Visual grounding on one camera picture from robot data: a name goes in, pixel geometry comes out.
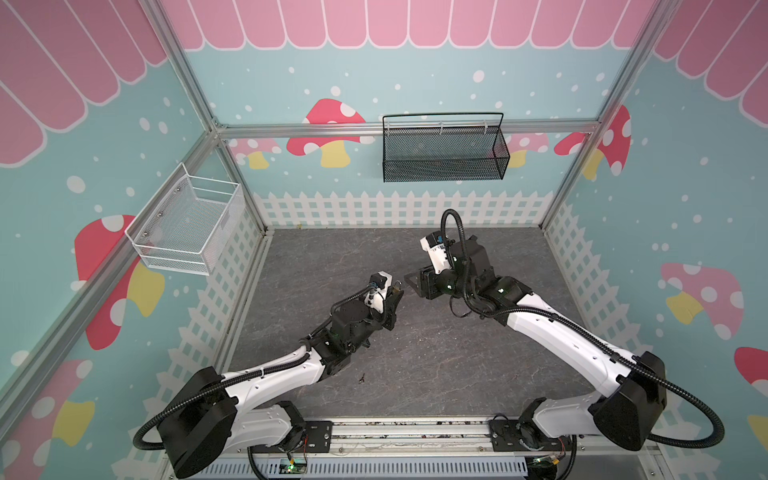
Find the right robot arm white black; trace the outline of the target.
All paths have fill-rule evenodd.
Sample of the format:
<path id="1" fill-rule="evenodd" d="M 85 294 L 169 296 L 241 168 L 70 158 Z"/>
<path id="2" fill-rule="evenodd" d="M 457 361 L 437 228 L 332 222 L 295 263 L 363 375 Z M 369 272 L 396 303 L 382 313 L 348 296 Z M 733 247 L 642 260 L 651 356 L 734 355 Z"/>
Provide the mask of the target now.
<path id="1" fill-rule="evenodd" d="M 536 341 L 593 387 L 592 393 L 582 396 L 533 400 L 515 423 L 526 449 L 542 450 L 557 437 L 597 434 L 625 450 L 643 447 L 666 406 L 666 393 L 656 382 L 621 365 L 631 359 L 629 351 L 580 325 L 569 326 L 530 287 L 511 276 L 496 275 L 475 236 L 460 245 L 435 231 L 420 245 L 430 264 L 406 278 L 420 297 L 467 300 L 471 312 L 488 314 Z"/>

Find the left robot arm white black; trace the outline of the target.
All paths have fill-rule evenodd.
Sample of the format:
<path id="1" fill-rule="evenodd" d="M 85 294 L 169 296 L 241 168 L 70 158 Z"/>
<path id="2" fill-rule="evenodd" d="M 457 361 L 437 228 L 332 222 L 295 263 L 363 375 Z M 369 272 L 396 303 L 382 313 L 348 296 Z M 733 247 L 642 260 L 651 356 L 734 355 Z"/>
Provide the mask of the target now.
<path id="1" fill-rule="evenodd" d="M 164 451 L 179 479 L 239 449 L 295 451 L 308 426 L 281 395 L 340 373 L 357 351 L 369 347 L 374 333 L 393 330 L 403 295 L 398 282 L 379 272 L 362 290 L 333 304 L 328 318 L 294 352 L 236 372 L 198 370 L 137 431 L 134 447 Z"/>

